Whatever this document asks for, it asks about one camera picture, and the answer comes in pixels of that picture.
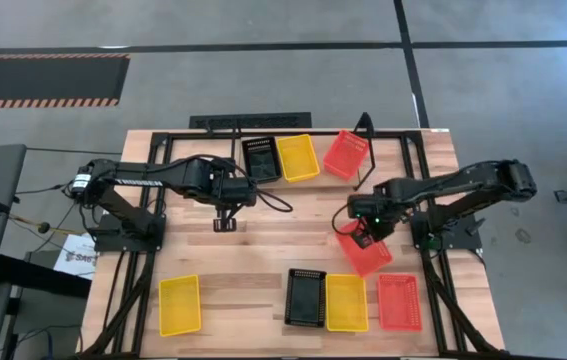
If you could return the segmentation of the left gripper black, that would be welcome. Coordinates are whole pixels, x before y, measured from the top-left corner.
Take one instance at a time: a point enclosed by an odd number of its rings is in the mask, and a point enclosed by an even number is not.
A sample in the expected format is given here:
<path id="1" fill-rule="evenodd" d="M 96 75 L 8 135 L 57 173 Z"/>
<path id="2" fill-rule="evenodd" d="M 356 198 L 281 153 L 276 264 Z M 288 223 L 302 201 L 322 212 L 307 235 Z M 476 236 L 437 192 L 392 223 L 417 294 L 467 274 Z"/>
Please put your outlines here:
<path id="1" fill-rule="evenodd" d="M 215 232 L 235 232 L 237 207 L 253 207 L 257 201 L 256 185 L 245 177 L 230 177 L 228 174 L 216 175 L 212 182 L 212 200 L 216 206 L 216 218 L 213 220 Z"/>

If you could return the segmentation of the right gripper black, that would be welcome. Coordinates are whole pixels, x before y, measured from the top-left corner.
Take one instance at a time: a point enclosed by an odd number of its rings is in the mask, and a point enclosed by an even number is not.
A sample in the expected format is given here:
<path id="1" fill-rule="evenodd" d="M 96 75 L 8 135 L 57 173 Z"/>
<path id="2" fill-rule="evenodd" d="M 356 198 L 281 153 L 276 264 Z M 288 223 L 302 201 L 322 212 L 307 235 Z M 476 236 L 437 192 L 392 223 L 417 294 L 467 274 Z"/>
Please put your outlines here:
<path id="1" fill-rule="evenodd" d="M 394 233 L 397 224 L 397 201 L 384 195 L 356 194 L 347 199 L 348 217 L 356 219 L 350 232 L 354 242 L 365 249 Z"/>

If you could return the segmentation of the orange slotted plastic basket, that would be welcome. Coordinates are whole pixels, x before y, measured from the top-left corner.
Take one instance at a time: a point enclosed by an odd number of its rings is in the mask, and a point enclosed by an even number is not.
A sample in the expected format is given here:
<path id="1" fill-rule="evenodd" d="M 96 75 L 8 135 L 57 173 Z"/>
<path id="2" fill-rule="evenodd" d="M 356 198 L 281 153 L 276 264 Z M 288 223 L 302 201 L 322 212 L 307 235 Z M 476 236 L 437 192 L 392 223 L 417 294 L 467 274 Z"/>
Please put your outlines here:
<path id="1" fill-rule="evenodd" d="M 349 181 L 369 154 L 369 142 L 354 133 L 341 130 L 323 158 L 324 169 Z"/>
<path id="2" fill-rule="evenodd" d="M 349 260 L 355 273 L 360 277 L 366 277 L 392 261 L 392 255 L 384 242 L 375 242 L 365 249 L 360 248 L 348 235 L 356 227 L 353 221 L 339 229 L 336 234 L 337 240 Z"/>
<path id="3" fill-rule="evenodd" d="M 414 275 L 380 274 L 377 296 L 379 323 L 383 330 L 422 330 L 419 289 Z"/>

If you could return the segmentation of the yellow slotted plastic basket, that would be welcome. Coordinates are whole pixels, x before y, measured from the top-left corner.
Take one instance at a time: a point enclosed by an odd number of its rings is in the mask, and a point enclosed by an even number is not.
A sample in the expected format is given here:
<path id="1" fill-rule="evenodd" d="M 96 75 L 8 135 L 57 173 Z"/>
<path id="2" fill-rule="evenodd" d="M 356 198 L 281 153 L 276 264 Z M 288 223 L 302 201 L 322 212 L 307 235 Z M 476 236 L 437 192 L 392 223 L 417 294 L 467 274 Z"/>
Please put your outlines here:
<path id="1" fill-rule="evenodd" d="M 318 160 L 308 134 L 277 138 L 276 145 L 287 182 L 305 181 L 319 175 Z"/>
<path id="2" fill-rule="evenodd" d="M 162 337 L 197 332 L 202 327 L 199 278 L 180 276 L 159 282 L 159 330 Z"/>
<path id="3" fill-rule="evenodd" d="M 363 278 L 350 274 L 328 274 L 326 301 L 326 327 L 330 332 L 369 330 L 367 291 Z"/>

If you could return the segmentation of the black slotted plastic basket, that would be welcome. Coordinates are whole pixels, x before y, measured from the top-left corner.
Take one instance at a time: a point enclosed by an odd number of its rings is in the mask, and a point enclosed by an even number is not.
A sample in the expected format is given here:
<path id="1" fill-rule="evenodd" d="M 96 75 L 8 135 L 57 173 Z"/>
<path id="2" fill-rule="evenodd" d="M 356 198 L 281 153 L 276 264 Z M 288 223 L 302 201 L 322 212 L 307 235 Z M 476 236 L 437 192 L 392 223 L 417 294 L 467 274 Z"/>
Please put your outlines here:
<path id="1" fill-rule="evenodd" d="M 270 183 L 282 177 L 282 169 L 274 137 L 244 140 L 242 151 L 245 170 L 257 183 Z"/>
<path id="2" fill-rule="evenodd" d="M 326 316 L 324 271 L 291 268 L 288 271 L 284 323 L 323 328 Z"/>

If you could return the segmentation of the black floor ramp mat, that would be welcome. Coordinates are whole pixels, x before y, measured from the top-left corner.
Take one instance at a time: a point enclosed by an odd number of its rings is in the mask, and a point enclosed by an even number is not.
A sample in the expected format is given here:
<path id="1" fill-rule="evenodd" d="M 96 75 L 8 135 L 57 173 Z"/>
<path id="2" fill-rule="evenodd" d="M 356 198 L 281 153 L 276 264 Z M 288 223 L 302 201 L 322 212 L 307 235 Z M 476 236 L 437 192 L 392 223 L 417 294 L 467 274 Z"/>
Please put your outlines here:
<path id="1" fill-rule="evenodd" d="M 190 129 L 312 128 L 310 112 L 196 115 L 189 119 Z"/>

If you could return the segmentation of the printed white paper sheet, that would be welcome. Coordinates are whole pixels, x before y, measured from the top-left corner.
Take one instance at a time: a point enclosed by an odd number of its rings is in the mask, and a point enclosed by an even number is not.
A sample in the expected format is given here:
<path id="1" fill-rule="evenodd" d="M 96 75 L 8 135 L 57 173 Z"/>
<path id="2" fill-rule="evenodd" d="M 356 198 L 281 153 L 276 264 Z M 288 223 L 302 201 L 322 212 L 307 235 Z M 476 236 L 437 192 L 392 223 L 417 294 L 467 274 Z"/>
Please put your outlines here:
<path id="1" fill-rule="evenodd" d="M 70 275 L 92 280 L 96 271 L 98 255 L 94 242 L 88 235 L 69 235 L 53 269 Z"/>

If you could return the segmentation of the black hazard-striped floor mat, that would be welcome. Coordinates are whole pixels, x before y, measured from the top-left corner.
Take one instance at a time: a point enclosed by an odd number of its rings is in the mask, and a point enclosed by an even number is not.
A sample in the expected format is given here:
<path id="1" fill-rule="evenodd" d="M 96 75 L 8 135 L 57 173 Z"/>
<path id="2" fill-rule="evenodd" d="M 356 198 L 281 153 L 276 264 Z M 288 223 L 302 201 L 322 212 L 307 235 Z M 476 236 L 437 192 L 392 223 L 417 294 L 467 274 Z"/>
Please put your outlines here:
<path id="1" fill-rule="evenodd" d="M 128 54 L 0 55 L 0 108 L 112 107 Z"/>

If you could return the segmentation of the black aluminium rig frame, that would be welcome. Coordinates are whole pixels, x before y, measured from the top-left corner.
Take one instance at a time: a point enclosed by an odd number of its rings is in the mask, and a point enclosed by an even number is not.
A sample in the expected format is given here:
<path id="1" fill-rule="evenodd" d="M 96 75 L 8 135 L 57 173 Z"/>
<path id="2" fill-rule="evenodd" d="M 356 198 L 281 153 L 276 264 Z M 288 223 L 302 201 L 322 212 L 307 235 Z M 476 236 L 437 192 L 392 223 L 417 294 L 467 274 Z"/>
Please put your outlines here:
<path id="1" fill-rule="evenodd" d="M 248 174 L 241 133 L 220 131 L 128 133 L 117 162 L 169 164 L 192 155 L 236 163 Z M 117 186 L 133 206 L 166 216 L 163 245 L 154 252 L 98 252 L 82 325 L 83 351 L 70 360 L 139 360 L 191 357 L 450 357 L 500 358 L 503 337 L 486 270 L 457 246 L 431 244 L 398 223 L 386 242 L 392 261 L 363 278 L 369 330 L 330 332 L 284 323 L 291 268 L 356 275 L 336 234 L 347 221 L 354 193 L 369 193 L 395 177 L 427 179 L 454 173 L 458 162 L 447 130 L 376 130 L 376 168 L 358 189 L 267 189 L 256 183 L 257 202 L 235 214 L 235 232 L 215 232 L 212 205 L 169 189 Z M 380 274 L 417 278 L 422 330 L 380 327 Z M 197 275 L 202 327 L 162 337 L 159 282 Z"/>

